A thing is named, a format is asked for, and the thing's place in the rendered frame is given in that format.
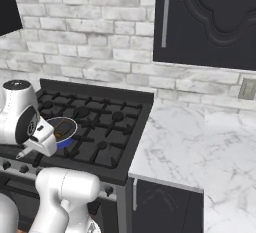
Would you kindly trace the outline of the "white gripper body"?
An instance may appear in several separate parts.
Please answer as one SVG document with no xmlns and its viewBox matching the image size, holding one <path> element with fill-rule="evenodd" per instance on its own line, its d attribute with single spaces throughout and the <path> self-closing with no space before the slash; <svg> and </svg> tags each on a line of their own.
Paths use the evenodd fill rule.
<svg viewBox="0 0 256 233">
<path fill-rule="evenodd" d="M 54 128 L 47 122 L 40 123 L 34 134 L 25 142 L 25 147 L 27 153 L 37 151 L 51 157 L 57 151 Z"/>
</svg>

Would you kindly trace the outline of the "blue pan with white rim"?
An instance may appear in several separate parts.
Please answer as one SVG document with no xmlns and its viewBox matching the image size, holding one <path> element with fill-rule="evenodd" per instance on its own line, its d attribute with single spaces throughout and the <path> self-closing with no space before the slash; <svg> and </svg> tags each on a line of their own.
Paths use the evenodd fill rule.
<svg viewBox="0 0 256 233">
<path fill-rule="evenodd" d="M 69 146 L 78 130 L 77 123 L 68 117 L 54 117 L 46 120 L 54 128 L 54 136 L 58 149 Z"/>
</svg>

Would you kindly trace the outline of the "black gas hob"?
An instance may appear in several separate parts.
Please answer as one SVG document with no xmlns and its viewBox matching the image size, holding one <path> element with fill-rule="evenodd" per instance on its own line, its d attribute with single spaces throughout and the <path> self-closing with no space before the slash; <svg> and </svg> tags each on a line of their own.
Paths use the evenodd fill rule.
<svg viewBox="0 0 256 233">
<path fill-rule="evenodd" d="M 76 121 L 73 142 L 51 157 L 30 153 L 20 160 L 16 159 L 20 146 L 1 145 L 0 157 L 34 168 L 86 171 L 116 185 L 126 183 L 154 102 L 152 93 L 42 79 L 37 100 L 44 119 L 64 116 Z"/>
</svg>

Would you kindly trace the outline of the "black oven with silver panel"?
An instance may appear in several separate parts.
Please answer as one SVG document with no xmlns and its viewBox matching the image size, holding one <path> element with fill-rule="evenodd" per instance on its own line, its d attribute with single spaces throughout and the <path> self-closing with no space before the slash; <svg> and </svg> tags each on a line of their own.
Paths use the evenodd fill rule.
<svg viewBox="0 0 256 233">
<path fill-rule="evenodd" d="M 4 170 L 4 161 L 11 167 Z M 19 172 L 21 166 L 29 168 L 27 173 Z M 0 192 L 10 197 L 19 210 L 18 228 L 28 232 L 39 208 L 39 194 L 35 188 L 35 179 L 42 167 L 34 168 L 31 164 L 0 157 Z M 107 196 L 104 190 L 111 186 L 114 192 Z M 98 198 L 88 204 L 88 211 L 103 233 L 119 233 L 117 185 L 101 181 Z"/>
</svg>

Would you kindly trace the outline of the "black base cupboard door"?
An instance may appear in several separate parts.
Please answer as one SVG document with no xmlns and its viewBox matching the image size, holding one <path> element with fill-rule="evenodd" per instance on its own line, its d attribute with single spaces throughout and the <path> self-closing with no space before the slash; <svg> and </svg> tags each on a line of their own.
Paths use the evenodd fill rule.
<svg viewBox="0 0 256 233">
<path fill-rule="evenodd" d="M 137 181 L 133 233 L 203 233 L 203 195 Z"/>
</svg>

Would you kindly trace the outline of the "black wall cupboard door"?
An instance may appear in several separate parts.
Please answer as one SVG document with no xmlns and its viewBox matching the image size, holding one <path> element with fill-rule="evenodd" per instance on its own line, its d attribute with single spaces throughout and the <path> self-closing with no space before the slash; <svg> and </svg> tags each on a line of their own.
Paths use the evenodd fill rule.
<svg viewBox="0 0 256 233">
<path fill-rule="evenodd" d="M 256 71 L 256 0 L 155 0 L 155 62 Z"/>
</svg>

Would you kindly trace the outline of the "grey wall socket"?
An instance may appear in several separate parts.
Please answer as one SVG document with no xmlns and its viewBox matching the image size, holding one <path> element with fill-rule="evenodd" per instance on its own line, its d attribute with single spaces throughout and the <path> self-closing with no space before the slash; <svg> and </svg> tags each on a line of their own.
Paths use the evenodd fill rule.
<svg viewBox="0 0 256 233">
<path fill-rule="evenodd" d="M 256 80 L 244 78 L 238 94 L 239 99 L 253 100 L 256 95 Z"/>
</svg>

